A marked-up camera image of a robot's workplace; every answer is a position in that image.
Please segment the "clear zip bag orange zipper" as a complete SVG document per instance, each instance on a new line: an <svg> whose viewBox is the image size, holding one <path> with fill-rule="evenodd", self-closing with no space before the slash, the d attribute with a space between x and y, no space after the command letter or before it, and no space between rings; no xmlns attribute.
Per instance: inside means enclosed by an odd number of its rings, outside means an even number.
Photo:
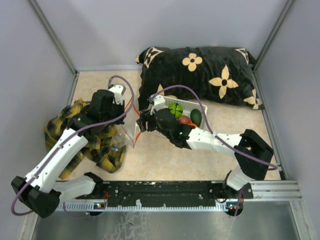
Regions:
<svg viewBox="0 0 320 240"><path fill-rule="evenodd" d="M131 146L134 149L141 134L140 128L136 123L140 118L138 100L130 98L124 110L126 111L130 106L131 108L124 118L124 124L115 125L116 134L112 137L112 140L116 141L116 147Z"/></svg>

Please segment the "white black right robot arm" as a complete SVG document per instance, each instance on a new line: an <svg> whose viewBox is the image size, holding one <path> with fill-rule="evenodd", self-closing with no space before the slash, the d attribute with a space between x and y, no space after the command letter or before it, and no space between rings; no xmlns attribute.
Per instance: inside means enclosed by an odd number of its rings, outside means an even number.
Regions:
<svg viewBox="0 0 320 240"><path fill-rule="evenodd" d="M143 110L136 123L142 132L158 131L177 148L207 150L235 158L238 165L227 174L223 185L229 198L235 198L249 182L263 181L274 168L273 149L251 129L241 134L211 133L180 123L166 108Z"/></svg>

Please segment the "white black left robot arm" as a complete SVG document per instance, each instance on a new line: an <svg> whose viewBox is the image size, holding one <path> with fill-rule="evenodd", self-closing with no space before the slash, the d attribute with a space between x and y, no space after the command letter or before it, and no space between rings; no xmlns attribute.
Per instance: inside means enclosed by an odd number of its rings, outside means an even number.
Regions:
<svg viewBox="0 0 320 240"><path fill-rule="evenodd" d="M92 172L69 181L58 181L58 178L76 154L105 127L123 124L126 116L125 91L121 84L96 91L90 104L71 119L43 160L24 177L16 176L12 180L15 200L39 217L46 218L69 200L83 196L101 197L104 181Z"/></svg>

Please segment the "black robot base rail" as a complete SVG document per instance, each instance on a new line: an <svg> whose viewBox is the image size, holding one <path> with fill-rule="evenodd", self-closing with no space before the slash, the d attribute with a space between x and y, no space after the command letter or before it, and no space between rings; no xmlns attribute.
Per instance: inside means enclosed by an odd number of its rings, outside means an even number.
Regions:
<svg viewBox="0 0 320 240"><path fill-rule="evenodd" d="M253 198L252 186L248 183L242 191L228 187L222 181L105 181L99 183L90 194L78 200L106 200L108 207L133 207L139 201L148 207L214 207L239 198Z"/></svg>

